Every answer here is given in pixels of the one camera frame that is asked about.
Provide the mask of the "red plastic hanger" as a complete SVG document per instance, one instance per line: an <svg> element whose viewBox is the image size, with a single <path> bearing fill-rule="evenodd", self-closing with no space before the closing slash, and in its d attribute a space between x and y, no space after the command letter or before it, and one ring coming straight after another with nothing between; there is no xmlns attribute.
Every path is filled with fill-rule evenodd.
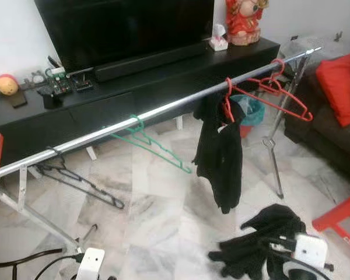
<svg viewBox="0 0 350 280"><path fill-rule="evenodd" d="M303 104L302 101L300 101L300 99L298 99L298 97L295 97L294 95L292 95L290 93L290 91L285 90L282 85L280 85L280 83L277 80L277 74L271 74L269 75L269 77L267 78L247 78L248 82L254 82L258 85L258 88L266 90L268 93L272 93L274 94L274 96L282 96L282 97L289 97L291 98L294 102L296 102L298 105L300 105L301 109L303 109L302 114L295 114L294 112L290 111L290 110L285 110L282 105L276 105L274 103L268 102L265 99L261 99L260 97L257 97L251 93L248 93L245 90L242 90L241 88L239 88L238 86L233 86L233 90L236 90L237 92L241 93L242 95L246 95L249 97L252 97L254 99L257 99L258 101L273 107L273 109L277 109L279 110L280 113L284 113L284 114L289 114L292 117L295 117L299 120L303 120L303 122L310 122L311 120L313 120L313 114L309 111L308 107L306 107L305 104Z"/></svg>

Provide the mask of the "green plastic hanger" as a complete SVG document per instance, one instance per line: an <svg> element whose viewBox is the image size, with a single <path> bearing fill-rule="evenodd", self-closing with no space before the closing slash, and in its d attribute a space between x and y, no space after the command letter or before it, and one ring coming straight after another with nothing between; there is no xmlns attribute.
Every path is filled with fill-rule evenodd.
<svg viewBox="0 0 350 280"><path fill-rule="evenodd" d="M125 131L128 131L129 133L129 138L123 138L116 133L111 134L113 138L117 138L120 141L125 141L129 144L132 144L133 146L140 147L152 155L167 161L185 173L192 173L192 170L185 165L183 160L178 157L177 154L162 146L160 142L146 133L145 123L137 115L131 114L130 117L137 120L137 125L134 127L125 128Z"/></svg>

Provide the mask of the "black shirt with small logo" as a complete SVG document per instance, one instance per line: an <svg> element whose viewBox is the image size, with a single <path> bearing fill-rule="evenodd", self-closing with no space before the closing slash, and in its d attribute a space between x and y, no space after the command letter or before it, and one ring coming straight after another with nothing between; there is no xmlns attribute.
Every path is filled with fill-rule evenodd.
<svg viewBox="0 0 350 280"><path fill-rule="evenodd" d="M221 213L228 214L242 194L241 121L245 114L238 104L223 111L223 95L215 93L201 100L194 117L202 121L197 152L192 163L197 176L209 181Z"/></svg>

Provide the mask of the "black soundbar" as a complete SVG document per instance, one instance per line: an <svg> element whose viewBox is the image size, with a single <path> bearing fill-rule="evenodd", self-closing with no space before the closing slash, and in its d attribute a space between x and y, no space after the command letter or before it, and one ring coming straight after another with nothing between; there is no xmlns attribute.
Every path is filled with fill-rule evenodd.
<svg viewBox="0 0 350 280"><path fill-rule="evenodd" d="M207 48L207 42L202 41L196 44L170 49L169 51L122 59L122 61L96 66L93 69L93 73L99 82L106 82L114 78L205 54Z"/></svg>

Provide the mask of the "black plastic hanger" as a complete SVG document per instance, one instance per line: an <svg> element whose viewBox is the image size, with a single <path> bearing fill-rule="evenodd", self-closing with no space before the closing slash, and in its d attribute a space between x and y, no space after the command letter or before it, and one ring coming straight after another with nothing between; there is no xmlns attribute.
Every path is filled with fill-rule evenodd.
<svg viewBox="0 0 350 280"><path fill-rule="evenodd" d="M53 159L58 159L58 164L51 165L48 161L42 161L41 163L34 164L34 168L36 168L36 170L42 176L47 176L61 184L65 184L68 187L72 187L75 190L79 190L82 193L89 195L90 197L97 198L101 202L111 205L112 207L124 209L125 204L122 202L122 200L119 200L119 198L114 197L114 195L111 195L105 190L102 190L95 183L89 181L85 177L80 176L72 170L69 170L65 164L65 158L63 157L63 154L60 151L52 147L47 147L47 149L55 152ZM70 182L70 180L79 183L85 183L89 185L90 189L92 190L82 188L77 184L73 184Z"/></svg>

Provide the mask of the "red hanger with white tag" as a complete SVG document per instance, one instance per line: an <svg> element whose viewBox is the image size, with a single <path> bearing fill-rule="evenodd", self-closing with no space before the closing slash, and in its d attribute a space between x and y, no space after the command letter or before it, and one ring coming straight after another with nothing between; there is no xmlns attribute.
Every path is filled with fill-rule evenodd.
<svg viewBox="0 0 350 280"><path fill-rule="evenodd" d="M224 94L223 101L221 102L221 107L224 114L224 122L223 122L224 125L234 123L235 121L235 118L232 112L231 103L230 103L230 97L233 90L233 82L230 78L226 78L225 83L226 83L227 92Z"/></svg>

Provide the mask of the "silver metal clothes rack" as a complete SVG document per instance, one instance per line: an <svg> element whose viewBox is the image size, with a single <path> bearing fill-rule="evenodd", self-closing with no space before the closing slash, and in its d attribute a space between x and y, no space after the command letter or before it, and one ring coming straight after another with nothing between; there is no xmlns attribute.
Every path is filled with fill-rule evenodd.
<svg viewBox="0 0 350 280"><path fill-rule="evenodd" d="M239 75L237 77L231 78L233 85L236 85L237 83L245 82L247 78L253 78L258 75L262 75L263 73L271 71L275 67L281 67L284 66L285 64L295 61L296 59L300 61L301 64L305 64L306 61L310 58L311 54L314 53L315 51L318 51L320 48L315 48L315 49L308 49L304 53L298 53L295 54L292 58L285 58L282 59L279 62L274 62L270 63L268 65L262 66L260 68L254 69L250 72L244 73L242 75ZM201 90L199 92L193 93L189 96L183 97L182 99L178 99L176 101L167 103L165 105L162 105L161 107L154 108L153 110L148 110L147 112L144 112L142 114L138 114L137 116L145 122L146 120L152 119L153 117L157 117L161 114L165 114L169 112L170 110L175 110L179 109L180 107L183 107L186 104L189 104L191 102L195 102L197 99L201 99L202 97L209 96L210 94L216 93L221 90L226 90L226 83L221 82L221 83L216 83L214 86L210 86L209 88L206 88L205 90ZM67 152L74 150L76 148L80 147L85 147L87 144L90 144L93 141L98 141L98 139L105 138L107 136L111 136L113 133L117 133L121 130L124 130L127 127L131 127L133 125L137 125L137 120L136 119L126 119L124 121L109 125L108 127L102 128L98 131L85 134L84 136L80 136L79 138L72 139L71 141L68 142L63 142L62 144L55 146L53 148L57 149L61 153ZM55 155L55 152L45 149L42 152L36 153L34 155L31 155L29 157L23 158L21 160L16 161L15 163L11 163L10 165L7 166L2 166L0 167L0 176L6 176L10 173L13 172L19 172L20 168L23 166L29 167L32 165L36 165L36 163L41 163L41 161L45 161ZM60 238L60 234L55 233L53 235L56 235L56 237ZM75 240L73 237L68 235L71 239L77 242L77 247L75 251L72 251L71 248L68 248L66 251L71 251L74 254L80 254L84 253L84 248L83 245L78 240Z"/></svg>

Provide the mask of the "lace covered side table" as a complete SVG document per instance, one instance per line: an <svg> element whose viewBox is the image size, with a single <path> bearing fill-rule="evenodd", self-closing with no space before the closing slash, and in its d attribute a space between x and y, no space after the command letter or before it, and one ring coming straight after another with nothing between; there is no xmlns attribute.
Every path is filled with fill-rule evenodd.
<svg viewBox="0 0 350 280"><path fill-rule="evenodd" d="M290 40L281 45L279 53L284 58L290 58L297 53L305 53L308 49L320 48L311 54L309 64L316 64L320 61L331 60L343 56L343 49L329 37L303 36Z"/></svg>

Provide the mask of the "black television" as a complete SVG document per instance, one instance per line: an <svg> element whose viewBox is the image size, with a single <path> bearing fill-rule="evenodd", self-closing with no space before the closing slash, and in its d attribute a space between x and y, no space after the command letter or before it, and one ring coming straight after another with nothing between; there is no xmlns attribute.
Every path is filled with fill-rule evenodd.
<svg viewBox="0 0 350 280"><path fill-rule="evenodd" d="M34 0L61 65L79 71L201 43L215 0Z"/></svg>

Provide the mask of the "white tissue box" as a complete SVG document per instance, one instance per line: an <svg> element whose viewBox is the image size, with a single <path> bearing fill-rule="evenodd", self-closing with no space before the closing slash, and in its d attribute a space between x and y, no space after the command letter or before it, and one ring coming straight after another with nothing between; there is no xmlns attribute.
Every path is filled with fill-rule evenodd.
<svg viewBox="0 0 350 280"><path fill-rule="evenodd" d="M225 51L228 49L229 43L224 37L226 29L222 24L215 24L212 27L212 37L209 39L209 45L213 51Z"/></svg>

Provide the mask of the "red laughing figure statue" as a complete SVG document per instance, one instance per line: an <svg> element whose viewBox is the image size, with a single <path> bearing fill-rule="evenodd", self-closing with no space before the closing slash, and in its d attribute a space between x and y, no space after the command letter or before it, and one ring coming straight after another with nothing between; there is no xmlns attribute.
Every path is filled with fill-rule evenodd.
<svg viewBox="0 0 350 280"><path fill-rule="evenodd" d="M247 46L260 40L260 19L269 0L224 0L227 40L235 46Z"/></svg>

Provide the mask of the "black shirt with red trim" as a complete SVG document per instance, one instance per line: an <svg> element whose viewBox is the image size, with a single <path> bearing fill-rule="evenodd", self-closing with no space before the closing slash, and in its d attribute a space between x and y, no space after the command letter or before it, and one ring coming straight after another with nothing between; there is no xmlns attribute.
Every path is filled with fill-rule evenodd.
<svg viewBox="0 0 350 280"><path fill-rule="evenodd" d="M207 258L223 262L222 277L263 280L263 267L266 267L270 280L289 280L284 275L285 260L267 253L269 246L260 243L265 238L294 237L305 234L306 225L289 207L273 204L262 209L256 216L240 226L252 228L253 233L245 234L218 243L218 251L210 251Z"/></svg>

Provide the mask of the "grey small figure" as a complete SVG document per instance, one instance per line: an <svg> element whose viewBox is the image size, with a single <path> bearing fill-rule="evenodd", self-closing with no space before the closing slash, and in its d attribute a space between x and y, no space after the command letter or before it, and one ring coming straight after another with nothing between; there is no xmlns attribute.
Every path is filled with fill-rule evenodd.
<svg viewBox="0 0 350 280"><path fill-rule="evenodd" d="M46 76L41 71L32 72L31 79L33 86L41 86L46 82Z"/></svg>

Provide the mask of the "black small tray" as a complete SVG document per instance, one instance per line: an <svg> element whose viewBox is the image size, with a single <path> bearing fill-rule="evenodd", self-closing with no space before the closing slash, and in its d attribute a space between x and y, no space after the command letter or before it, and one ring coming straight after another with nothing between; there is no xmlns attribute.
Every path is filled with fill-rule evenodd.
<svg viewBox="0 0 350 280"><path fill-rule="evenodd" d="M85 75L72 76L71 80L76 92L82 92L85 90L92 90L93 83L89 78L86 78Z"/></svg>

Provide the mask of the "dark brown sofa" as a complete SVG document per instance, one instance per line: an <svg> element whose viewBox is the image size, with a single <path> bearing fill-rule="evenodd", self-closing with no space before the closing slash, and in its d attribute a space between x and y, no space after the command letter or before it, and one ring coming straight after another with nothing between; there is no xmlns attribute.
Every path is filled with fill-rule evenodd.
<svg viewBox="0 0 350 280"><path fill-rule="evenodd" d="M285 117L285 136L314 150L350 179L350 125L338 123L315 75L305 75L293 94L308 107L313 120Z"/></svg>

